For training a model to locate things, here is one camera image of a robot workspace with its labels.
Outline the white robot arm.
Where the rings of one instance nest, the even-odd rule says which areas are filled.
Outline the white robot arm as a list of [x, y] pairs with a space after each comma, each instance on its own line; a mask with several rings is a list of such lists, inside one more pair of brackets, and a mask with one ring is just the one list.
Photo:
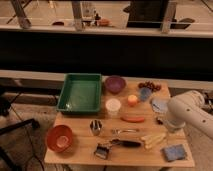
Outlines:
[[204, 104], [203, 95], [195, 90], [173, 96], [167, 102], [164, 126], [174, 133], [188, 123], [213, 140], [213, 116], [202, 109]]

